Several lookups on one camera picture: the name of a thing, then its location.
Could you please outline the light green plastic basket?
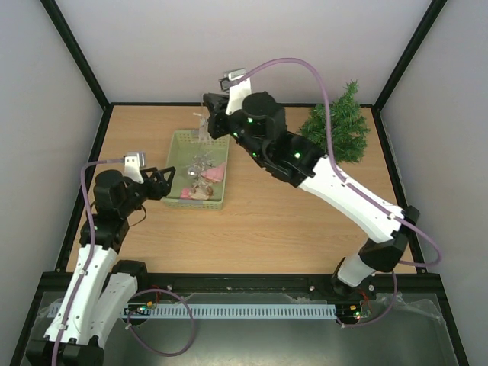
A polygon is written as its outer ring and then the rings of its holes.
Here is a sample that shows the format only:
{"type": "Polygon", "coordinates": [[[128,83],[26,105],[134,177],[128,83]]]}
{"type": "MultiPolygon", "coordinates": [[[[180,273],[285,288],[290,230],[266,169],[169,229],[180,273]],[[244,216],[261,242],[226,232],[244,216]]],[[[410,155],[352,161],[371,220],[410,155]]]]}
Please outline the light green plastic basket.
{"type": "MultiPolygon", "coordinates": [[[[195,130],[177,130],[174,132],[167,158],[167,165],[174,166],[176,169],[175,177],[172,182],[170,194],[162,201],[171,208],[188,208],[201,210],[221,210],[223,208],[224,193],[226,187],[226,171],[222,183],[213,185],[213,197],[207,201],[182,200],[180,199],[183,188],[191,188],[197,180],[187,175],[187,169],[191,163],[191,158],[195,155],[197,147],[195,130]]],[[[221,137],[217,140],[210,139],[207,149],[213,157],[213,167],[226,162],[228,159],[230,138],[221,137]]]]}

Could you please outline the small green christmas tree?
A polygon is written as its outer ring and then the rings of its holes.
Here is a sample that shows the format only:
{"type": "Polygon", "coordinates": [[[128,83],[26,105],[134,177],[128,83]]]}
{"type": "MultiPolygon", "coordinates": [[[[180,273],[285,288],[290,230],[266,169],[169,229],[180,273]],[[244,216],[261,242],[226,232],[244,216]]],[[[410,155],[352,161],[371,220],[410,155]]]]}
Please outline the small green christmas tree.
{"type": "MultiPolygon", "coordinates": [[[[359,163],[364,157],[370,129],[361,113],[361,105],[355,100],[358,82],[345,85],[342,96],[329,106],[333,153],[335,162],[359,163]]],[[[298,129],[298,133],[320,146],[327,153],[326,109],[324,104],[316,104],[310,109],[308,118],[298,129]]]]}

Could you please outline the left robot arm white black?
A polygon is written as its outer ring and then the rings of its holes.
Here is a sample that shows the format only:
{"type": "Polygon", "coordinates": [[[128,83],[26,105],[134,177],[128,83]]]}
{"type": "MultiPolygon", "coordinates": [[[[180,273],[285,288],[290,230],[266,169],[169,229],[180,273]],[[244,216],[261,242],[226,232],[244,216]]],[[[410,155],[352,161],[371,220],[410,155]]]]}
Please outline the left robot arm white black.
{"type": "Polygon", "coordinates": [[[101,365],[108,336],[125,303],[147,285],[143,262],[117,260],[129,231],[128,217],[146,201],[159,201],[172,189],[173,167],[140,168],[128,158],[122,172],[95,177],[80,230],[76,267],[50,326],[25,352],[32,365],[101,365]]]}

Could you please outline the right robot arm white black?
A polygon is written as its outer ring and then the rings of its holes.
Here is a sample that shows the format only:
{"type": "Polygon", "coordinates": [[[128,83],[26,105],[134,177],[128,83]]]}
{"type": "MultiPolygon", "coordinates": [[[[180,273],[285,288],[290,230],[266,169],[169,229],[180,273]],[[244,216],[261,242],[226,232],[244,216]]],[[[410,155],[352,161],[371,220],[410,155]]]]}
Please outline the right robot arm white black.
{"type": "Polygon", "coordinates": [[[355,294],[369,276],[394,270],[419,219],[413,206],[398,207],[372,194],[304,136],[288,131],[284,107],[266,91],[234,101],[228,95],[206,93],[208,133],[214,139],[231,136],[276,179],[324,200],[367,233],[358,252],[344,257],[331,279],[343,299],[355,294]]]}

